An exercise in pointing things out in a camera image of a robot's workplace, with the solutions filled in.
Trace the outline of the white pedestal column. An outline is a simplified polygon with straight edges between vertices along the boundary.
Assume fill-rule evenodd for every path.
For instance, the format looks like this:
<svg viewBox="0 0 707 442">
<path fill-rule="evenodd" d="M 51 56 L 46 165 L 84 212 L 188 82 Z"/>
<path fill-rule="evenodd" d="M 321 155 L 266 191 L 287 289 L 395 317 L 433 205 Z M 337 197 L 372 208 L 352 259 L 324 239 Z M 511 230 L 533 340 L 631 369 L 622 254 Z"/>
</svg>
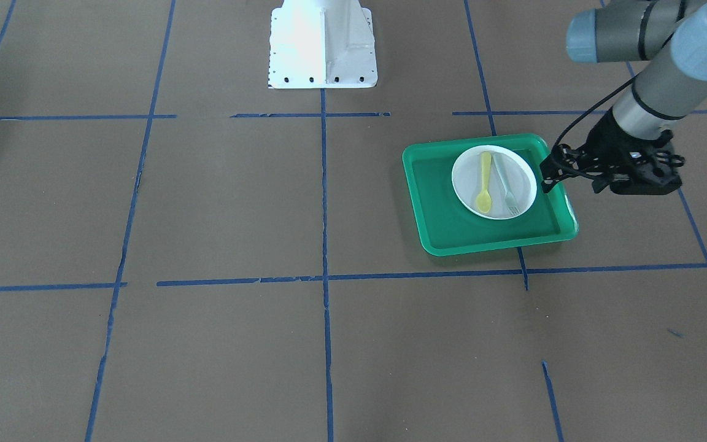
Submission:
<svg viewBox="0 0 707 442">
<path fill-rule="evenodd" d="M 268 87 L 373 88 L 373 15 L 359 1 L 284 1 L 271 11 Z"/>
</svg>

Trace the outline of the green plastic tray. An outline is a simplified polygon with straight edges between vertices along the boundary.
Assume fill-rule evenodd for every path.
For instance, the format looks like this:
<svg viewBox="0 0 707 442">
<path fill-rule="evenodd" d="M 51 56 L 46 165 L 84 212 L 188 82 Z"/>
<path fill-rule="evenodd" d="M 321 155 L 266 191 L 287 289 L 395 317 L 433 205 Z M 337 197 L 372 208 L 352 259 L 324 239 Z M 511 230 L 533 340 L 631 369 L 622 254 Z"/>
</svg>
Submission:
<svg viewBox="0 0 707 442">
<path fill-rule="evenodd" d="M 538 196 L 527 213 L 507 220 L 484 219 L 455 196 L 452 166 L 460 154 L 477 145 L 511 149 L 530 165 Z M 575 238 L 580 227 L 564 187 L 558 185 L 550 193 L 541 190 L 539 163 L 547 154 L 544 140 L 530 133 L 408 146 L 402 162 L 423 248 L 448 257 Z"/>
</svg>

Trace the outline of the white round plate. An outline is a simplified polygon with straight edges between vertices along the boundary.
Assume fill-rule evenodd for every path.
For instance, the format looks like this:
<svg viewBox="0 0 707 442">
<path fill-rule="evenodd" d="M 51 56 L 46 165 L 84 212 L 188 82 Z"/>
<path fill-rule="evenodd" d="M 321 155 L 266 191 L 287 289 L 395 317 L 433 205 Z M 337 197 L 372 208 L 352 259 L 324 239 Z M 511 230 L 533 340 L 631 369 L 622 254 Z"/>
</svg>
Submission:
<svg viewBox="0 0 707 442">
<path fill-rule="evenodd" d="M 479 157 L 483 151 L 491 151 L 493 162 L 489 179 L 489 193 L 493 198 L 493 207 L 488 214 L 480 214 L 475 207 L 475 198 L 480 189 Z M 504 156 L 507 163 L 509 182 L 520 209 L 516 217 L 510 215 L 503 204 L 503 192 L 500 178 L 494 165 L 497 153 Z M 498 145 L 477 145 L 464 151 L 452 166 L 452 186 L 455 196 L 469 212 L 484 219 L 507 220 L 517 218 L 533 206 L 538 196 L 538 184 L 533 170 L 526 160 L 518 154 Z"/>
</svg>

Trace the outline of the translucent plastic fork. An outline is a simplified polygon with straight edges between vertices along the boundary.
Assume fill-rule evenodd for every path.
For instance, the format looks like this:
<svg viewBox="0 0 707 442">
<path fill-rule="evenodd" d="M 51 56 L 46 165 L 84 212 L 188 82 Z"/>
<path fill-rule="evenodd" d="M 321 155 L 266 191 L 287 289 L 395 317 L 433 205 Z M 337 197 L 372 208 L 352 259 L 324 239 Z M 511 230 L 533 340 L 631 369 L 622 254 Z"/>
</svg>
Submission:
<svg viewBox="0 0 707 442">
<path fill-rule="evenodd" d="M 520 209 L 518 201 L 513 194 L 511 184 L 509 182 L 507 163 L 502 154 L 496 154 L 496 156 L 494 157 L 494 165 L 498 177 L 500 178 L 500 184 L 503 192 L 503 204 L 510 213 L 510 215 L 516 217 L 520 214 Z"/>
</svg>

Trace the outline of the yellow plastic spoon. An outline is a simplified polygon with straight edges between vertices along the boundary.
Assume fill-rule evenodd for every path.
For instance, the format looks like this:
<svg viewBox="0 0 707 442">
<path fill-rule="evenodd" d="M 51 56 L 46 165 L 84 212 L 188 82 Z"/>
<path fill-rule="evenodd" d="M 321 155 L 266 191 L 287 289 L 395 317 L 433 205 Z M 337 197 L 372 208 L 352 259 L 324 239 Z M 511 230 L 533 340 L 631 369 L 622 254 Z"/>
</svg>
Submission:
<svg viewBox="0 0 707 442">
<path fill-rule="evenodd" d="M 492 170 L 493 157 L 491 151 L 483 151 L 479 157 L 480 189 L 475 198 L 475 207 L 478 213 L 488 214 L 493 207 L 493 198 L 489 193 L 489 179 Z"/>
</svg>

